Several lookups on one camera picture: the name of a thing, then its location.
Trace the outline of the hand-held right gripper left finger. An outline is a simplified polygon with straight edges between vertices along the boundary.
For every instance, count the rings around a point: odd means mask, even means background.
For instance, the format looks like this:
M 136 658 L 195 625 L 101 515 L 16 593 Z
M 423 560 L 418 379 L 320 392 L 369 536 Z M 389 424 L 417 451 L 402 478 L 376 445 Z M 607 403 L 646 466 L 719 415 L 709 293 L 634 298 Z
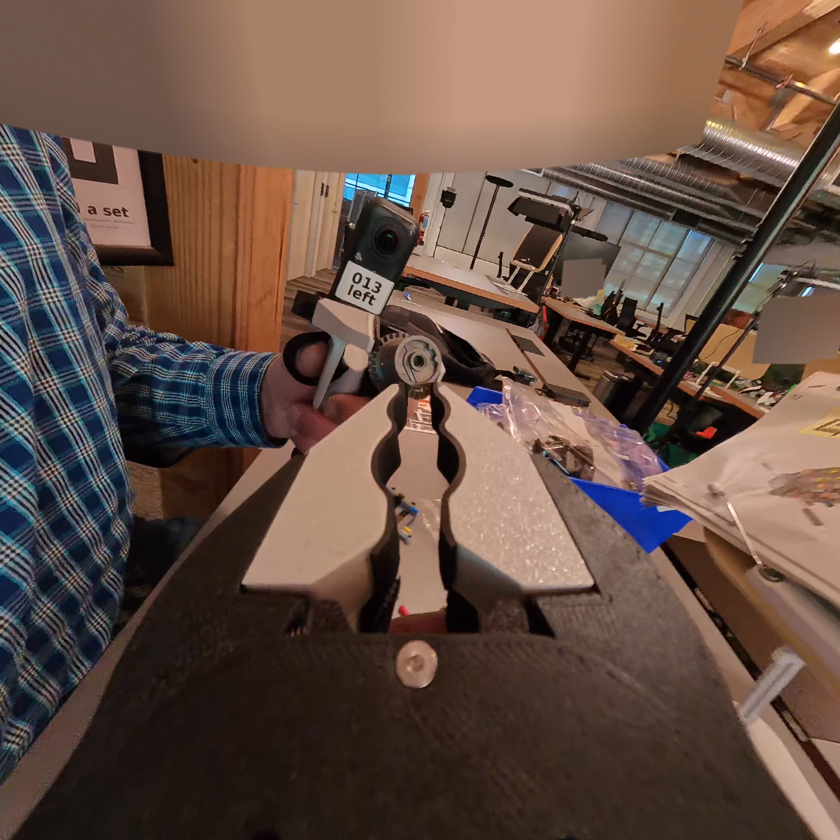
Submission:
M 245 591 L 335 602 L 359 631 L 387 631 L 400 588 L 389 485 L 402 430 L 403 386 L 390 385 L 303 457 Z

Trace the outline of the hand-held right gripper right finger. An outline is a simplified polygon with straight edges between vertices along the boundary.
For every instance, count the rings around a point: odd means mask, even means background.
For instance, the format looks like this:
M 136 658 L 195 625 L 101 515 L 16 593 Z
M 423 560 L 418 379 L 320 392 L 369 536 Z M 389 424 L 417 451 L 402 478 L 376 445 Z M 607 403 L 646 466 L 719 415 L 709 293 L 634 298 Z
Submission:
M 441 499 L 438 558 L 450 633 L 498 607 L 595 593 L 595 579 L 528 451 L 446 385 L 432 390 Z

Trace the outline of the dark grey lego differential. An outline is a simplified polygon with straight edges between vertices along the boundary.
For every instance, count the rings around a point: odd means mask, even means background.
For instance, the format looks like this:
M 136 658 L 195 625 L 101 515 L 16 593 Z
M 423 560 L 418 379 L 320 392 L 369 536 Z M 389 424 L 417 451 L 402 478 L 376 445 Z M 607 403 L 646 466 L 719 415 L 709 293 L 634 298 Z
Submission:
M 378 339 L 369 354 L 368 374 L 382 391 L 390 385 L 443 383 L 443 354 L 435 342 L 421 336 L 395 336 L 383 343 Z

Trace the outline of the lego instruction booklet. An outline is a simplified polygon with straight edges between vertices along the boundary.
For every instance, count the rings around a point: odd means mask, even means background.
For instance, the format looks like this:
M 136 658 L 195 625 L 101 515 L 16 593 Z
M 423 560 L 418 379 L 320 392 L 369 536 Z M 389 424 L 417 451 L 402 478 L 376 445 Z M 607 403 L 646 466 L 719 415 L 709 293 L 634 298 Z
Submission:
M 646 478 L 643 499 L 838 607 L 838 375 L 814 373 L 744 432 Z

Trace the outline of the wooden office desk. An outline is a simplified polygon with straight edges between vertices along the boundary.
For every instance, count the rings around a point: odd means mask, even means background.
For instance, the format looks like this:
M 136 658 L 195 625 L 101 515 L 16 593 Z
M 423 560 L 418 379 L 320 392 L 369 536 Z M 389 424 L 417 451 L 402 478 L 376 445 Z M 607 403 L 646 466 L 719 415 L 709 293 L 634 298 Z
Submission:
M 412 255 L 402 272 L 405 280 L 421 280 L 446 298 L 495 310 L 539 313 L 539 304 L 500 280 L 472 270 L 453 266 L 441 259 Z

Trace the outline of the blue plastic bin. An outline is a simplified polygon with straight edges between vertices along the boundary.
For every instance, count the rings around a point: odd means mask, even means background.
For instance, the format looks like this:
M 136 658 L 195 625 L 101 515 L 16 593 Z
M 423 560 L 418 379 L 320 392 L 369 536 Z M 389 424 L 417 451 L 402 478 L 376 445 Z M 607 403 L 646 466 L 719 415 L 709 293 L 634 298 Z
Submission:
M 467 397 L 467 403 L 474 408 L 476 408 L 474 398 L 470 395 L 476 388 L 487 389 L 490 392 L 501 391 L 501 389 L 494 391 L 490 388 L 479 386 L 473 388 Z M 549 462 L 560 473 L 564 474 L 558 466 L 550 460 Z M 643 550 L 649 553 L 656 550 L 670 537 L 677 534 L 689 522 L 687 515 L 670 507 L 657 507 L 644 502 L 642 496 L 644 487 L 641 491 L 624 490 L 589 480 L 568 478 L 627 531 Z

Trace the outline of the clear plastic bag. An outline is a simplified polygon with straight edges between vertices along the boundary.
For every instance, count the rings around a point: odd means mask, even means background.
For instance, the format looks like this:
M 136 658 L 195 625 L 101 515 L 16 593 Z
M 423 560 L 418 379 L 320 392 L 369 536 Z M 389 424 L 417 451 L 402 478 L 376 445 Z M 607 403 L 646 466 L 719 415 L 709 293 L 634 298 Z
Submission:
M 480 414 L 568 477 L 641 491 L 646 478 L 666 471 L 637 432 L 585 406 L 558 402 L 508 379 L 500 392 L 476 388 L 470 396 Z

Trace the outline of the black floor lamp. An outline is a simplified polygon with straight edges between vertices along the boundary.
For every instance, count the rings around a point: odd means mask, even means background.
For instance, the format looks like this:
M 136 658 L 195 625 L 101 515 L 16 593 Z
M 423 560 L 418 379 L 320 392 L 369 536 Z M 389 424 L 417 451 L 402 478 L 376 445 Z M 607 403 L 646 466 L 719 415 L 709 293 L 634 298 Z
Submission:
M 476 241 L 476 246 L 469 263 L 469 270 L 473 270 L 476 267 L 476 262 L 479 257 L 481 246 L 483 245 L 484 239 L 487 235 L 487 228 L 489 226 L 490 218 L 493 214 L 500 189 L 509 189 L 513 187 L 513 183 L 510 180 L 500 175 L 487 174 L 485 176 L 485 181 L 493 186 L 493 190 L 490 196 L 490 202 L 486 211 L 485 220 L 481 227 L 478 239 Z

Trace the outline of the black white office chair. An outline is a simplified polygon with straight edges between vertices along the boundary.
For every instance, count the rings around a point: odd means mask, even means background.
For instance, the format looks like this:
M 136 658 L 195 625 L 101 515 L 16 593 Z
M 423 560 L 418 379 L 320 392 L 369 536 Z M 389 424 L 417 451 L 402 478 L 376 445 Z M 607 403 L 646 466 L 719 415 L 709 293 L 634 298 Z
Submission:
M 533 225 L 509 262 L 505 281 L 532 301 L 544 293 L 566 239 L 566 233 Z

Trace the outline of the grey trash can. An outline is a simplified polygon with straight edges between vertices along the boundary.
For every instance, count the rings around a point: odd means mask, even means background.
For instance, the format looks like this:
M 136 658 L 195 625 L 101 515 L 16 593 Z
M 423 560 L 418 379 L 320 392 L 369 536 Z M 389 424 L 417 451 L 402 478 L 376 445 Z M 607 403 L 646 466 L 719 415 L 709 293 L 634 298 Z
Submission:
M 604 371 L 593 396 L 615 418 L 623 417 L 637 392 L 638 382 L 634 375 L 625 372 Z

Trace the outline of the large paned window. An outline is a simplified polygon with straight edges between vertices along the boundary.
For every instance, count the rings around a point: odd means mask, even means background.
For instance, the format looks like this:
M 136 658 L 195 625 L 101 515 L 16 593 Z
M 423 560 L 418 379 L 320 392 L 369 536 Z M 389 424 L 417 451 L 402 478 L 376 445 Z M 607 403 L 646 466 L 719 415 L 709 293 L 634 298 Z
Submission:
M 715 244 L 695 229 L 617 203 L 605 205 L 595 231 L 620 249 L 605 290 L 621 291 L 649 311 L 676 305 Z

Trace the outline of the person in blue plaid shirt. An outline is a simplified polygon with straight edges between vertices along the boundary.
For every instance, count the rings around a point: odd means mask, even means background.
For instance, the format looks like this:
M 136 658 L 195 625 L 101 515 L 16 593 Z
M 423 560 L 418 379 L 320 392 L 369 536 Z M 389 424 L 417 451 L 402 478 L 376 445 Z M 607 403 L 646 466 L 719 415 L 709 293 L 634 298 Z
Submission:
M 2 126 L 1 774 L 109 645 L 132 530 L 106 281 L 54 137 Z

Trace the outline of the black stand pole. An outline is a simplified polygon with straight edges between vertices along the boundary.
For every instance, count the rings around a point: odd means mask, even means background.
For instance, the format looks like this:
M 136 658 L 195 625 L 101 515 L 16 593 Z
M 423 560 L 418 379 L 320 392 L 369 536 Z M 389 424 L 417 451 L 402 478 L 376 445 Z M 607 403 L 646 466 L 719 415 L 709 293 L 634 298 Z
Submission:
M 815 183 L 835 156 L 838 145 L 839 106 L 836 105 L 791 177 L 781 188 L 757 227 L 755 235 L 733 262 L 695 325 L 688 332 L 685 341 L 659 376 L 647 400 L 639 407 L 629 424 L 630 428 L 644 433 L 656 419 L 672 391 L 682 382 L 702 348 L 749 284 L 767 251 L 811 193 Z

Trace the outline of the black framed wall poster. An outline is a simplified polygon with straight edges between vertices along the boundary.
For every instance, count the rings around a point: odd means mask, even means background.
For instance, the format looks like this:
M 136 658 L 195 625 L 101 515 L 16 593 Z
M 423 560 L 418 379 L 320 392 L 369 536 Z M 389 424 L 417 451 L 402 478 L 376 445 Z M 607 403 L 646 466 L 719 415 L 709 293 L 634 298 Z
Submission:
M 173 266 L 163 155 L 61 138 L 102 266 Z

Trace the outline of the silver air duct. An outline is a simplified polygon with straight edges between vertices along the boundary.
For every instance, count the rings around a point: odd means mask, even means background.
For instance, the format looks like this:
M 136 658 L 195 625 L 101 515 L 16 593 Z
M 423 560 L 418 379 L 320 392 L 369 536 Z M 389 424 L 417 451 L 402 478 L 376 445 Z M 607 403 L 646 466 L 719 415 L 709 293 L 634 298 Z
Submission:
M 534 173 L 674 221 L 687 216 L 720 237 L 737 238 L 757 227 L 804 155 L 774 134 L 711 119 L 699 143 L 677 152 Z

